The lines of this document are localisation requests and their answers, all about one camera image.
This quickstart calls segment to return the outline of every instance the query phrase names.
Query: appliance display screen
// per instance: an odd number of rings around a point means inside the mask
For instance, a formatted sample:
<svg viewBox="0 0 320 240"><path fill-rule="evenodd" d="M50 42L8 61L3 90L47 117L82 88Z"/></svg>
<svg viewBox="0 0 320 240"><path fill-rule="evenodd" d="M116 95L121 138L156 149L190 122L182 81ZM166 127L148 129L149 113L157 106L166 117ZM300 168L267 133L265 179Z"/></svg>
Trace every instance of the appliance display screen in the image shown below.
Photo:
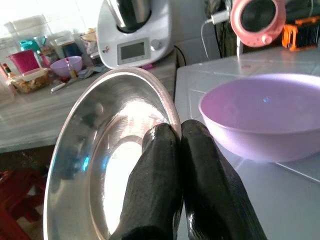
<svg viewBox="0 0 320 240"><path fill-rule="evenodd" d="M145 43L138 42L121 47L121 60L145 55Z"/></svg>

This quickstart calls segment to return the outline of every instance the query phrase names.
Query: white cable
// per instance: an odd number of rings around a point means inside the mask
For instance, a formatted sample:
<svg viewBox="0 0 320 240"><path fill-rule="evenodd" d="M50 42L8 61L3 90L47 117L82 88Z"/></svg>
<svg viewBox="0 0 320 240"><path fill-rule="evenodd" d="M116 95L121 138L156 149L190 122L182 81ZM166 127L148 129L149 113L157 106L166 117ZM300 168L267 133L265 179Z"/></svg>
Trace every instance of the white cable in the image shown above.
<svg viewBox="0 0 320 240"><path fill-rule="evenodd" d="M314 11L314 0L311 0L311 9L310 9L309 17L311 17L313 11Z"/></svg>
<svg viewBox="0 0 320 240"><path fill-rule="evenodd" d="M208 60L210 60L210 59L209 59L209 56L208 56L208 52L207 52L207 48L206 48L206 44L205 44L205 40L204 40L204 26L205 26L206 24L212 23L212 22L213 22L212 19L207 19L207 20L205 20L204 23L202 23L202 25L201 25L201 40L202 40L202 44L203 44L203 48L204 48L204 51L205 51L206 58L207 58Z"/></svg>

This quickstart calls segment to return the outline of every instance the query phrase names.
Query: orange object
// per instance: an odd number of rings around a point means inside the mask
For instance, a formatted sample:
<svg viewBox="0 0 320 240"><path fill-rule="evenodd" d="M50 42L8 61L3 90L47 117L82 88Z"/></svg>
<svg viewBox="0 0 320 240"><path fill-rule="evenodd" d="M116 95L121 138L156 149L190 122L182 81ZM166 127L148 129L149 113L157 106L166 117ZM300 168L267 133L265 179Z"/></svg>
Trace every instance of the orange object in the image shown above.
<svg viewBox="0 0 320 240"><path fill-rule="evenodd" d="M285 24L282 46L290 51L300 51L318 46L320 16L298 19L294 24Z"/></svg>
<svg viewBox="0 0 320 240"><path fill-rule="evenodd" d="M33 185L42 192L28 196ZM16 222L25 217L29 222L39 220L35 207L43 204L45 181L34 169L19 169L0 173L0 239L31 240Z"/></svg>

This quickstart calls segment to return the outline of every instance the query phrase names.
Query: metal plate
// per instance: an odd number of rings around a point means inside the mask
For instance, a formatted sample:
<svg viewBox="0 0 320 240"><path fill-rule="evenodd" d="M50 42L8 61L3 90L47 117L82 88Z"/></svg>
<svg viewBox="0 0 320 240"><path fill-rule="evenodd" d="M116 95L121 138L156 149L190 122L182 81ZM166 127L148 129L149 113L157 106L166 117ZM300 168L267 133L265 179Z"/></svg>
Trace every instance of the metal plate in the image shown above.
<svg viewBox="0 0 320 240"><path fill-rule="evenodd" d="M140 68L98 78L69 113L49 169L43 216L45 240L107 240L119 223L130 172L145 133L180 120L164 86Z"/></svg>

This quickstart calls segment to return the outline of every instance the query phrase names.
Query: purple bowl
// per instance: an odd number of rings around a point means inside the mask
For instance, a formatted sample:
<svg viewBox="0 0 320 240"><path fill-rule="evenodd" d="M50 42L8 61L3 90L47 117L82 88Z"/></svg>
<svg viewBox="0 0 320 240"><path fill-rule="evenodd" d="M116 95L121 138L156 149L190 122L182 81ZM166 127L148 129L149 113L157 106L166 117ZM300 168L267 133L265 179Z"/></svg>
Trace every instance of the purple bowl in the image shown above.
<svg viewBox="0 0 320 240"><path fill-rule="evenodd" d="M51 64L50 68L61 77L70 77L66 59L69 59L69 63L76 72L79 72L82 68L82 58L80 56L69 56L55 61Z"/></svg>
<svg viewBox="0 0 320 240"><path fill-rule="evenodd" d="M320 152L320 77L266 74L208 92L199 109L227 150L256 162L288 162Z"/></svg>

